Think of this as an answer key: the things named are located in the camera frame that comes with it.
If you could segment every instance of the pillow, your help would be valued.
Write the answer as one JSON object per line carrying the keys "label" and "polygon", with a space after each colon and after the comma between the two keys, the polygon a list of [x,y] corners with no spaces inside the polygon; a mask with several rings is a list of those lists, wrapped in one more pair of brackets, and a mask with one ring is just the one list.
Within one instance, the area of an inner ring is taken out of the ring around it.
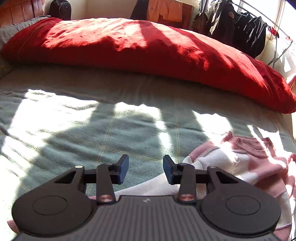
{"label": "pillow", "polygon": [[[34,23],[42,19],[49,18],[49,17],[50,16],[38,16],[26,22],[13,24],[4,28],[0,28],[0,51],[2,50],[3,46],[8,42],[8,40],[10,40],[17,32],[21,31],[26,27],[33,25]],[[15,65],[7,62],[0,56],[0,79],[8,75],[9,72],[11,72],[14,68],[15,68]]]}

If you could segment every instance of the backpack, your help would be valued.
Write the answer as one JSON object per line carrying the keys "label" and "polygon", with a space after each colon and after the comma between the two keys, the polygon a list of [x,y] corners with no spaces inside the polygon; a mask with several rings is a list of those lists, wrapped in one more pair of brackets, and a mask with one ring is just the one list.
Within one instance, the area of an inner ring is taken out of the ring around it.
{"label": "backpack", "polygon": [[53,0],[50,4],[49,15],[53,18],[71,20],[71,5],[66,0]]}

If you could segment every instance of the silver screw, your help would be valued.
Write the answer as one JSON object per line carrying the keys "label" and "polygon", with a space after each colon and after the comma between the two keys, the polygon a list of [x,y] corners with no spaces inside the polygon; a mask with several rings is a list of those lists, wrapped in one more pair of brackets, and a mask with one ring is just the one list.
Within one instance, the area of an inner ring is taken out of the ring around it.
{"label": "silver screw", "polygon": [[105,194],[99,197],[100,202],[111,202],[113,201],[113,197],[111,195]]}
{"label": "silver screw", "polygon": [[191,202],[194,200],[194,196],[191,194],[182,194],[180,196],[180,200],[184,202]]}

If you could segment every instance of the bed sheet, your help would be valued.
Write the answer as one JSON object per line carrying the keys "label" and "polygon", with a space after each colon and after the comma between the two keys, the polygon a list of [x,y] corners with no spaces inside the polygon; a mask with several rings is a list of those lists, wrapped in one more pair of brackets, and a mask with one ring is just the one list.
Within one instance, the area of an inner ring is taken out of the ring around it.
{"label": "bed sheet", "polygon": [[[75,165],[86,169],[130,156],[131,187],[228,131],[269,137],[296,152],[282,114],[226,91],[153,75],[56,65],[28,65],[0,83],[0,233],[17,197]],[[87,195],[95,195],[89,185]]]}

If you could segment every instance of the red fabric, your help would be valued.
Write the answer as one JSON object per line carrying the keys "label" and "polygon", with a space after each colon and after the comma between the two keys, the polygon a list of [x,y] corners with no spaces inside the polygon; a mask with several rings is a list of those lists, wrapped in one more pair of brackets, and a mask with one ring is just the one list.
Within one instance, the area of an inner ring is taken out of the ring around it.
{"label": "red fabric", "polygon": [[296,97],[284,78],[263,62],[204,35],[149,21],[48,18],[18,32],[2,56],[200,82],[282,113],[296,111]]}

